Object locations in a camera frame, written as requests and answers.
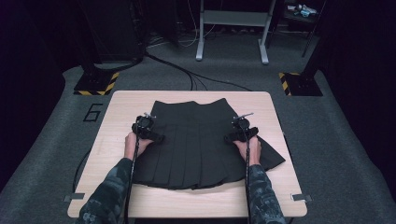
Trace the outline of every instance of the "camouflage sleeve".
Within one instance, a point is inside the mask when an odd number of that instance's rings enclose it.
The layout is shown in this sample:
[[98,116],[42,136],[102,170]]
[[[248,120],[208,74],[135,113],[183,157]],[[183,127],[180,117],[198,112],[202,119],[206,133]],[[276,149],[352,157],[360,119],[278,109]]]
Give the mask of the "camouflage sleeve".
[[131,178],[131,168],[131,160],[121,159],[81,208],[75,223],[117,223]]
[[251,165],[248,171],[251,223],[285,224],[286,220],[267,174],[260,165]]

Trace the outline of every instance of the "gray carpet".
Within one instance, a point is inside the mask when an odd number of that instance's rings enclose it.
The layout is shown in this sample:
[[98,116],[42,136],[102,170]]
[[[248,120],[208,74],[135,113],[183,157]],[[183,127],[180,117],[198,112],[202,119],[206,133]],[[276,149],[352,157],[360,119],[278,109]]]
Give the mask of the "gray carpet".
[[[196,43],[188,48],[164,44],[148,52],[199,75],[271,94],[303,193],[314,199],[307,204],[307,215],[293,223],[396,223],[396,204],[383,176],[348,126],[323,74],[315,76],[323,97],[288,97],[282,90],[278,73],[303,71],[315,43],[301,58],[305,40],[277,33],[268,49],[270,64],[262,65],[258,38],[232,35],[208,40],[199,63],[194,60]],[[74,95],[81,74],[79,67],[64,73],[61,100],[0,195],[0,223],[73,222],[63,198],[72,191],[75,170],[94,142],[114,91],[190,89],[184,73],[149,58],[120,72],[108,96]],[[210,91],[243,91],[202,81]],[[95,108],[101,110],[99,120],[83,122],[92,104],[103,104]]]

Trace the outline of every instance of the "black pleated skirt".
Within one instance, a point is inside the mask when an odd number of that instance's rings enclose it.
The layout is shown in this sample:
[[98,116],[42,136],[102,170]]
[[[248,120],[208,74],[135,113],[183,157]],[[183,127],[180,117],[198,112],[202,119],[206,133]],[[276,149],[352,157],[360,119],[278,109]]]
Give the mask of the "black pleated skirt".
[[[154,103],[153,130],[165,135],[136,160],[134,183],[164,189],[206,189],[241,180],[246,165],[238,148],[224,141],[234,132],[237,114],[225,99],[207,105],[195,102]],[[284,159],[262,141],[261,162],[268,170]]]

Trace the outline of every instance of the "hand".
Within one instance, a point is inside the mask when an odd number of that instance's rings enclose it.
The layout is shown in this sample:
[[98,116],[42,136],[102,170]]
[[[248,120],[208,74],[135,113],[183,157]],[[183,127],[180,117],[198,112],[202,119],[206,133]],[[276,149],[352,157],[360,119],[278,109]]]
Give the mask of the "hand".
[[[239,153],[241,153],[242,158],[244,161],[247,160],[247,143],[241,141],[233,141],[234,144],[239,149]],[[260,154],[262,153],[262,144],[260,143],[259,139],[256,135],[254,135],[249,140],[249,147],[250,147],[250,155],[249,155],[249,165],[260,165]]]
[[[139,157],[145,150],[146,147],[152,143],[149,139],[139,139],[139,149],[137,150],[137,157]],[[132,160],[134,158],[134,147],[136,145],[136,134],[128,133],[125,137],[125,151],[124,157]]]

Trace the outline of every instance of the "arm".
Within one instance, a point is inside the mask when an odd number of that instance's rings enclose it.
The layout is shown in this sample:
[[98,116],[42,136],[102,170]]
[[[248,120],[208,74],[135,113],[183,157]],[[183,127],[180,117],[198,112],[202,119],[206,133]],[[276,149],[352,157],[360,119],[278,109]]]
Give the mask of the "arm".
[[286,223],[271,181],[260,165],[248,168],[250,214],[252,223]]
[[[105,180],[79,211],[75,223],[118,223],[131,178],[135,142],[134,133],[129,133],[125,137],[124,158],[108,172]],[[146,139],[139,140],[137,156],[142,154],[151,142]]]
[[[247,143],[235,141],[242,158],[247,157]],[[262,147],[257,136],[249,140],[248,191],[250,220],[252,223],[286,223],[279,202],[272,189],[271,181],[260,165]]]

